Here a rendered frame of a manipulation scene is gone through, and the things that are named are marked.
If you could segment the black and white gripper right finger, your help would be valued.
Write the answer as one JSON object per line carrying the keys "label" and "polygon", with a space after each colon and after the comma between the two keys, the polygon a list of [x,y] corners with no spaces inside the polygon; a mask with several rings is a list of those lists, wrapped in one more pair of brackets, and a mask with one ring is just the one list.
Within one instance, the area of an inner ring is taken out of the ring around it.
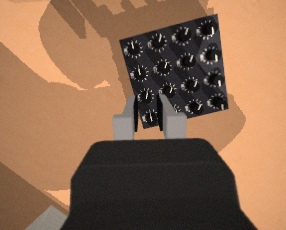
{"label": "black and white gripper right finger", "polygon": [[165,139],[186,138],[187,116],[176,112],[166,95],[157,95],[157,120]]}

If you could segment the black knob box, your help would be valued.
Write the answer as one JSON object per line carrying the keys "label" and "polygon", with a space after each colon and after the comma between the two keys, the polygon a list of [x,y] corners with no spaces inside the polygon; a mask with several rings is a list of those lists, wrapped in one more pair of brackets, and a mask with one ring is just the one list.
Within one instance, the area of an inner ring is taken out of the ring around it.
{"label": "black knob box", "polygon": [[187,119],[229,109],[218,13],[119,42],[143,129],[159,126],[157,95]]}

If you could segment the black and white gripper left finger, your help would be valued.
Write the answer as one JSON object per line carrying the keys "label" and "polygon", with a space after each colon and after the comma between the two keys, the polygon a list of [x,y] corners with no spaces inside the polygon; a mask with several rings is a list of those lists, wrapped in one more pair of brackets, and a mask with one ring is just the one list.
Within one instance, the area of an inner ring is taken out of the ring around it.
{"label": "black and white gripper left finger", "polygon": [[138,96],[128,97],[122,114],[112,118],[114,140],[134,140],[138,129]]}

